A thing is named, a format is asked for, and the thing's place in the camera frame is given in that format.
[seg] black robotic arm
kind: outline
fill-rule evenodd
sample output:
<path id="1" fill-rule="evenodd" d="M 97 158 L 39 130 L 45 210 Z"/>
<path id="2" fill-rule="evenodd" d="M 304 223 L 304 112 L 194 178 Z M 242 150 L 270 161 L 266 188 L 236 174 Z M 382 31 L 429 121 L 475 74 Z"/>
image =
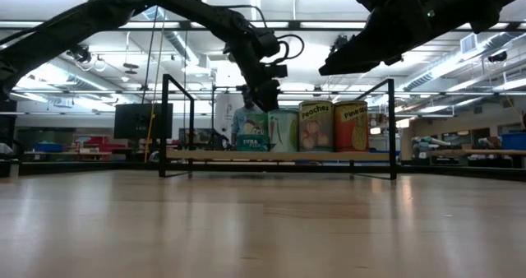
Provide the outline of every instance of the black robotic arm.
<path id="1" fill-rule="evenodd" d="M 469 23 L 474 33 L 494 26 L 515 0 L 357 0 L 371 15 L 365 29 L 332 53 L 322 76 L 368 72 L 384 62 Z"/>
<path id="2" fill-rule="evenodd" d="M 236 60 L 258 106 L 265 111 L 278 108 L 279 83 L 274 78 L 286 76 L 286 67 L 261 63 L 263 57 L 280 51 L 274 34 L 256 30 L 239 12 L 200 0 L 89 0 L 34 29 L 9 36 L 0 44 L 27 35 L 0 51 L 0 97 L 7 99 L 16 83 L 43 63 L 97 32 L 125 25 L 153 6 L 198 22 L 223 40 L 224 52 Z"/>

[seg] shelf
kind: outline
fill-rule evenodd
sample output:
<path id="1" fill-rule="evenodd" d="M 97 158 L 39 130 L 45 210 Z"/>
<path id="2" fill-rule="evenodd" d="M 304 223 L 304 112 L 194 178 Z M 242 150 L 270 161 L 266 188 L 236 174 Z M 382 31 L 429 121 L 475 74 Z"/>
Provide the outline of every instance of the shelf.
<path id="1" fill-rule="evenodd" d="M 169 159 L 194 159 L 194 160 L 389 160 L 389 154 L 375 154 L 361 151 L 350 152 L 297 152 L 297 153 L 272 153 L 250 151 L 167 151 Z"/>

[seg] blue bin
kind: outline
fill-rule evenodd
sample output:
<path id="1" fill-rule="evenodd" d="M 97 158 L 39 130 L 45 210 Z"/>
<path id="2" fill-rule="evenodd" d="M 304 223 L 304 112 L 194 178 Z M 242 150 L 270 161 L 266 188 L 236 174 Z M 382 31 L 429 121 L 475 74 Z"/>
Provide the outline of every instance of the blue bin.
<path id="1" fill-rule="evenodd" d="M 526 151 L 526 133 L 502 134 L 502 149 Z"/>
<path id="2" fill-rule="evenodd" d="M 62 145 L 55 143 L 38 143 L 33 148 L 41 152 L 62 152 Z"/>

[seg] box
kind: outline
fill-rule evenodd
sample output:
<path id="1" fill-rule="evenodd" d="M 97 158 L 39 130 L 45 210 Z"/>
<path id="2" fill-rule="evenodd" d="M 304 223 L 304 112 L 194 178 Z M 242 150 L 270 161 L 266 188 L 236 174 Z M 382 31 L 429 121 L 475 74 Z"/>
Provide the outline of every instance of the box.
<path id="1" fill-rule="evenodd" d="M 264 135 L 238 136 L 238 151 L 269 151 L 269 138 Z"/>
<path id="2" fill-rule="evenodd" d="M 502 149 L 526 151 L 526 132 L 502 134 Z"/>

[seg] table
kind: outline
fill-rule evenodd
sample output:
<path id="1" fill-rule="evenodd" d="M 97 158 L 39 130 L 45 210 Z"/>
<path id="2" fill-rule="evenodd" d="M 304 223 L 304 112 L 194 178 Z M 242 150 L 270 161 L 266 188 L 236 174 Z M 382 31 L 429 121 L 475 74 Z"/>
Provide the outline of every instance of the table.
<path id="1" fill-rule="evenodd" d="M 526 151 L 514 150 L 441 150 L 428 151 L 428 156 L 431 158 L 431 164 L 434 164 L 433 158 L 444 157 L 458 157 L 461 165 L 468 165 L 468 156 L 470 155 L 509 155 L 513 161 L 514 168 L 523 168 L 522 159 L 526 157 Z"/>
<path id="2" fill-rule="evenodd" d="M 83 156 L 103 156 L 103 155 L 111 155 L 111 151 L 107 152 L 90 152 L 90 153 L 79 153 L 75 151 L 64 151 L 64 152 L 46 152 L 46 151 L 26 151 L 24 155 L 34 155 L 35 157 L 37 155 L 44 156 L 45 160 L 48 160 L 51 155 L 63 155 L 63 156 L 69 156 L 73 155 L 75 157 L 83 157 Z"/>

